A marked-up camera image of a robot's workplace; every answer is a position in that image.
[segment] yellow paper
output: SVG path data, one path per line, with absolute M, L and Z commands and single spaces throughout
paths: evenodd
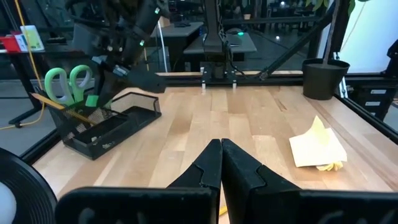
M 308 131 L 311 131 L 314 135 L 316 135 L 315 137 L 320 142 L 320 144 L 324 146 L 328 145 L 329 134 L 318 116 L 315 117 L 312 123 L 312 127 Z
M 320 166 L 321 169 L 332 170 L 340 167 L 335 163 L 347 161 L 347 153 L 336 134 L 331 128 L 325 129 L 318 117 L 305 134 L 292 137 L 289 141 L 297 167 Z

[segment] green scissors handle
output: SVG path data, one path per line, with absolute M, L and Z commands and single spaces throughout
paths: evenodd
M 77 76 L 80 72 L 86 72 L 85 79 L 79 84 L 77 82 Z M 52 89 L 52 82 L 56 75 L 60 76 L 60 84 L 61 89 L 64 93 L 64 96 L 58 98 Z M 68 82 L 68 75 L 66 71 L 62 68 L 53 68 L 47 72 L 44 79 L 44 87 L 47 92 L 49 98 L 59 104 L 63 105 L 73 105 L 74 103 L 80 102 L 84 100 L 84 91 L 88 86 L 91 78 L 93 76 L 93 71 L 87 65 L 79 65 L 76 66 L 70 72 L 70 82 Z
M 64 94 L 64 96 L 61 98 L 58 98 L 52 89 L 52 81 L 57 75 L 60 75 L 61 89 Z M 44 88 L 49 98 L 56 103 L 67 106 L 75 103 L 72 93 L 69 90 L 67 72 L 62 68 L 52 68 L 45 74 Z
M 77 83 L 77 75 L 80 72 L 86 72 L 85 79 L 78 84 Z M 93 71 L 87 65 L 78 65 L 70 72 L 70 83 L 69 85 L 72 87 L 73 96 L 75 97 L 75 102 L 81 102 L 84 100 L 84 93 L 87 89 L 88 83 L 90 82 L 93 76 Z

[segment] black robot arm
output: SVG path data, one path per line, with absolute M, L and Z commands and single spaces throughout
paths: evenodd
M 96 4 L 103 20 L 90 20 L 71 13 L 79 3 Z M 68 0 L 65 8 L 75 22 L 73 47 L 98 64 L 95 76 L 97 106 L 108 102 L 127 87 L 163 93 L 165 80 L 139 70 L 144 45 L 161 16 L 169 17 L 166 0 Z

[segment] wall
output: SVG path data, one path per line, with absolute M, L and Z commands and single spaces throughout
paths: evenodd
M 358 2 L 348 22 L 340 60 L 351 64 L 349 73 L 379 73 L 389 63 L 388 48 L 398 39 L 398 1 Z M 323 55 L 329 27 L 322 34 L 318 57 Z

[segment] black mesh pen holder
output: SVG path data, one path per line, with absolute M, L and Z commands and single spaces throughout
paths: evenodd
M 63 143 L 92 160 L 162 115 L 158 97 L 133 92 L 102 108 L 87 107 L 82 101 L 49 110 Z

